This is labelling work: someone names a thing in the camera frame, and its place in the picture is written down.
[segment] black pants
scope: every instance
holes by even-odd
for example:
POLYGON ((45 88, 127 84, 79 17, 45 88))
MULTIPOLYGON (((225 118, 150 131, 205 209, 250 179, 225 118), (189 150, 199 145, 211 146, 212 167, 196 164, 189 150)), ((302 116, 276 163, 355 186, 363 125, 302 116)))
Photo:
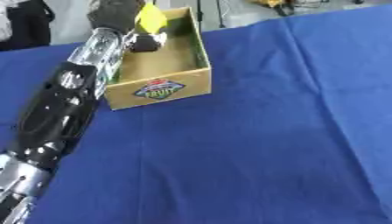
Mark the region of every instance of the black pants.
POLYGON ((7 10, 11 21, 12 37, 0 42, 0 51, 48 46, 51 42, 51 18, 42 0, 20 3, 18 8, 7 10))

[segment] silver metal joint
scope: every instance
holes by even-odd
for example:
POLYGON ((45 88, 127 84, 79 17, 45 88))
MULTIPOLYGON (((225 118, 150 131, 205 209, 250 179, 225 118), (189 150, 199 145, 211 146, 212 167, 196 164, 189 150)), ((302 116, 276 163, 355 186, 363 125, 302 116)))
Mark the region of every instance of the silver metal joint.
POLYGON ((0 203, 12 198, 18 203, 10 207, 3 224, 23 224, 34 207, 51 174, 48 171, 19 161, 7 153, 0 154, 0 203))

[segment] blue table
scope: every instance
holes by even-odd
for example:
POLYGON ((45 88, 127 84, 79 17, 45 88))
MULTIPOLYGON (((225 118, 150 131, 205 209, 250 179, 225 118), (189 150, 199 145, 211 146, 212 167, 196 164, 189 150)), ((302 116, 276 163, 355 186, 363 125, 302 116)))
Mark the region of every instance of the blue table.
MULTIPOLYGON (((213 94, 104 101, 30 224, 390 224, 392 6, 204 34, 213 94)), ((0 146, 75 48, 0 54, 0 146)))

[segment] black robot arm casing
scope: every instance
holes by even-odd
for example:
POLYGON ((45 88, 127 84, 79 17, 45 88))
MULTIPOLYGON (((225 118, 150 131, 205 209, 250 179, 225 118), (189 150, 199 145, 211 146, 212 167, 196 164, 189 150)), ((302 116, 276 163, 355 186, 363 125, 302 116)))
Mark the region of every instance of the black robot arm casing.
POLYGON ((96 72, 95 66, 64 62, 21 116, 17 141, 9 152, 40 169, 54 170, 92 120, 98 103, 94 95, 96 72), (67 86, 67 81, 75 83, 67 86))

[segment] robotic arm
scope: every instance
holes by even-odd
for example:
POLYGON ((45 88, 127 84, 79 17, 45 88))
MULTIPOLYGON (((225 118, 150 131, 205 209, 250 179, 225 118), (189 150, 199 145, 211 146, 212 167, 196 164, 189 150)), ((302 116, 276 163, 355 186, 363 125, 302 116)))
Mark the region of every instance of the robotic arm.
POLYGON ((94 34, 33 97, 17 124, 15 141, 0 154, 2 224, 25 223, 60 160, 72 153, 93 119, 125 51, 155 51, 165 42, 164 33, 135 32, 143 1, 94 0, 91 5, 94 34))

